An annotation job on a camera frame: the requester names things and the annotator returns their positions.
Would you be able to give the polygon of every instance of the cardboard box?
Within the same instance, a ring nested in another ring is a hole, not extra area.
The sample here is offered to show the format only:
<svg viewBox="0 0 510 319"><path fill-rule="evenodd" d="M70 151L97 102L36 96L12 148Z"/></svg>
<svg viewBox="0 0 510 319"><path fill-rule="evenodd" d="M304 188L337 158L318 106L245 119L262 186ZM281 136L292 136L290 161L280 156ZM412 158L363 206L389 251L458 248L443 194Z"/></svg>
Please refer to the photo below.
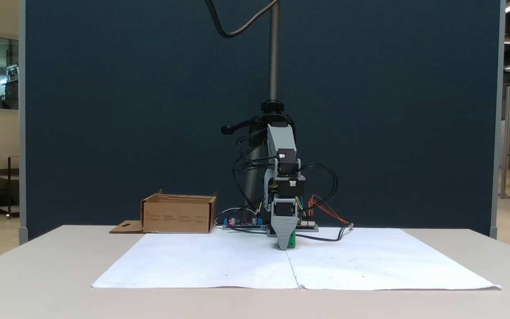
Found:
<svg viewBox="0 0 510 319"><path fill-rule="evenodd" d="M218 212L214 196L154 194L141 201L141 220L126 220L110 233L199 233L214 228Z"/></svg>

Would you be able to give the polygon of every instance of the yellow wire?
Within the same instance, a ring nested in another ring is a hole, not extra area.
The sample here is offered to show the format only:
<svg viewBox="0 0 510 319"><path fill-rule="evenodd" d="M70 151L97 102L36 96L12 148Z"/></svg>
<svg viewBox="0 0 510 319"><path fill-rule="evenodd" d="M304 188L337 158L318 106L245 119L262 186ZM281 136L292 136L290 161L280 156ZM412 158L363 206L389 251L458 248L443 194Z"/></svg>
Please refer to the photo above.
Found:
<svg viewBox="0 0 510 319"><path fill-rule="evenodd" d="M296 198L296 203L298 204L298 208L300 208L302 210L302 202L300 202L300 198L298 197L295 197Z"/></svg>

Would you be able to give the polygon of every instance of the orange wire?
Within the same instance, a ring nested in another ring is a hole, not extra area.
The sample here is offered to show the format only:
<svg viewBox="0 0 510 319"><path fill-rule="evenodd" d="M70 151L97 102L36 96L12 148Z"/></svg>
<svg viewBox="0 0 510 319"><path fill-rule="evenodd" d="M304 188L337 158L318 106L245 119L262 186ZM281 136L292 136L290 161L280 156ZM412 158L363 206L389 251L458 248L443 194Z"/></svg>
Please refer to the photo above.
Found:
<svg viewBox="0 0 510 319"><path fill-rule="evenodd" d="M315 205L315 204L317 203L317 202L316 202L316 200L314 200L314 196L315 196L316 198L318 198L319 200L322 200L322 198L320 198L320 196L318 196L318 195L312 195L312 197L310 198L310 200L308 200L308 206L309 206L309 207L310 207L310 206L313 206L313 205ZM332 216L332 217L334 217L334 218L336 218L336 219L340 220L340 222L343 222L343 223L345 223L345 224L350 224L349 222L347 222L346 220L343 220L340 216L338 216L338 214L336 214L336 212L335 212L335 211L334 211L334 210L330 207L330 205L328 205L328 204L326 204L326 203L324 203L324 204L325 204L325 205L329 208L329 210L328 210L328 208L324 208L322 205L318 206L318 208L320 208L321 210L323 210L326 214L329 214L330 216Z"/></svg>

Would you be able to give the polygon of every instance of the white table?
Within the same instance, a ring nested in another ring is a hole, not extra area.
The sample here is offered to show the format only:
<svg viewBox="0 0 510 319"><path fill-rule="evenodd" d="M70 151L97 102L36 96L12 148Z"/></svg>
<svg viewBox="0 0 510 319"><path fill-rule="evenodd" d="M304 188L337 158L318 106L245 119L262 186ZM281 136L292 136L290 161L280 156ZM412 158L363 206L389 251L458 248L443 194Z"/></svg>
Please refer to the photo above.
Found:
<svg viewBox="0 0 510 319"><path fill-rule="evenodd" d="M111 228L62 226L1 255L0 319L510 318L510 246L470 230L405 231L502 291L91 288L143 236Z"/></svg>

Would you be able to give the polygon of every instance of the white paper sheet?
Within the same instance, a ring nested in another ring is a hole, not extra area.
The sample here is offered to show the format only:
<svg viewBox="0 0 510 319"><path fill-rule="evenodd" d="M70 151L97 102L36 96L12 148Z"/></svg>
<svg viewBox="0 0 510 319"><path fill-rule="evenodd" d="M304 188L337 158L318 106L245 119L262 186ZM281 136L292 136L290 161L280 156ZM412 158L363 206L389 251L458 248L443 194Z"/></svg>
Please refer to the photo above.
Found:
<svg viewBox="0 0 510 319"><path fill-rule="evenodd" d="M338 232L320 228L308 234L336 238ZM92 286L375 290L494 285L402 230L357 228L339 242L298 237L296 248L287 252L278 249L276 238L231 230L146 234Z"/></svg>
<svg viewBox="0 0 510 319"><path fill-rule="evenodd" d="M92 287L298 288L289 258L276 242L261 234L223 230L146 234Z"/></svg>
<svg viewBox="0 0 510 319"><path fill-rule="evenodd" d="M339 230L320 228L318 234L320 237L336 238ZM397 229L357 228L339 242L320 242L298 237L296 248L288 250L287 254L298 283L307 289L496 287Z"/></svg>

